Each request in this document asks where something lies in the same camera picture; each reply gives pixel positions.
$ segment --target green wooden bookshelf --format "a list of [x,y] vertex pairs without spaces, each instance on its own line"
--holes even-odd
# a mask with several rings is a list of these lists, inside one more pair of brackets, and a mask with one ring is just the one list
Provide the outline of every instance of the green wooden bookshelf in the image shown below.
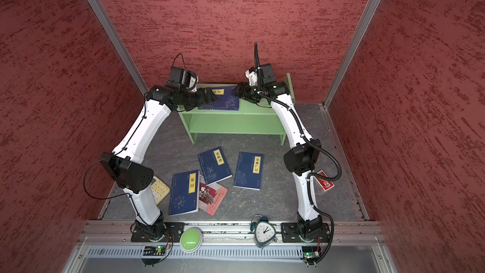
[[[289,73],[286,74],[285,82],[294,102],[295,96]],[[231,84],[197,84],[197,88],[225,86],[231,86]],[[268,106],[268,103],[261,101],[260,105]],[[285,143],[286,132],[276,112],[272,108],[257,106],[246,100],[239,101],[239,111],[195,108],[189,112],[179,112],[179,115],[192,143],[197,141],[199,133],[279,135],[281,145]]]

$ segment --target book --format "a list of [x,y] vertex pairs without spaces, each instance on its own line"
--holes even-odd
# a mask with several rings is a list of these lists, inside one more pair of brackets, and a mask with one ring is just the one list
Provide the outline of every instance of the book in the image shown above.
[[199,171],[177,173],[172,176],[168,215],[180,215],[199,210]]
[[[324,170],[320,170],[317,174],[328,177],[325,174]],[[335,184],[331,181],[323,180],[323,179],[320,179],[320,178],[317,178],[317,180],[318,180],[317,181],[318,186],[320,187],[320,189],[324,190],[324,192],[327,192],[328,190],[330,190],[331,188],[333,188],[335,186]]]
[[197,157],[202,176],[208,185],[232,177],[221,147],[202,152]]
[[199,209],[202,209],[210,216],[214,216],[222,199],[226,196],[227,188],[218,183],[206,185],[202,175],[200,175],[199,183]]
[[235,187],[259,190],[263,157],[263,154],[239,152],[236,176],[234,177]]
[[216,99],[210,104],[199,106],[199,110],[239,111],[239,98],[232,94],[236,86],[212,88]]

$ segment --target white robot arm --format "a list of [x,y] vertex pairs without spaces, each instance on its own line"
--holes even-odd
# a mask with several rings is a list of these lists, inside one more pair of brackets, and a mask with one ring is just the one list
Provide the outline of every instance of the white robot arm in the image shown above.
[[[335,181],[342,170],[337,160],[321,148],[320,141],[314,140],[303,126],[294,109],[288,87],[276,82],[271,64],[260,65],[258,48],[255,44],[256,67],[246,72],[248,82],[241,82],[233,94],[241,99],[258,103],[267,99],[281,120],[289,140],[290,150],[283,156],[287,169],[293,174],[298,196],[297,231],[303,241],[313,241],[323,228],[322,215],[329,217],[333,236],[333,219],[316,206],[313,179],[315,177]],[[145,97],[142,112],[126,134],[113,149],[112,154],[104,154],[102,164],[106,171],[117,181],[118,186],[128,194],[136,217],[136,227],[148,240],[160,240],[163,231],[163,215],[155,204],[150,183],[153,170],[141,165],[147,147],[156,131],[177,105],[185,105],[190,110],[215,100],[210,88],[197,90],[197,76],[190,71],[171,70],[167,87],[154,86]],[[314,173],[318,154],[328,156],[336,165],[335,177],[324,177]],[[321,258],[330,247],[327,245]]]

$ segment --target clock face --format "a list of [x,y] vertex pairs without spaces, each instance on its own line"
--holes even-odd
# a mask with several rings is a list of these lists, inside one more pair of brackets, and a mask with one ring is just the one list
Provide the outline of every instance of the clock face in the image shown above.
[[259,241],[260,243],[265,243],[272,239],[276,233],[275,228],[271,224],[265,221],[261,221],[256,226],[255,234],[257,241]]

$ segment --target red wall panel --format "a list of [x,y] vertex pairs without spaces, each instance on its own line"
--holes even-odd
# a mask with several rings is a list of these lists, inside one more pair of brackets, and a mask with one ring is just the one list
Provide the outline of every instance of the red wall panel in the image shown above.
[[382,0],[330,112],[401,272],[485,271],[485,0]]
[[322,101],[367,0],[101,0],[149,86],[179,52],[201,82],[247,80],[253,43],[296,99]]
[[[82,190],[142,106],[86,0],[0,0],[0,270],[57,272],[103,204]],[[112,181],[92,169],[88,187]]]

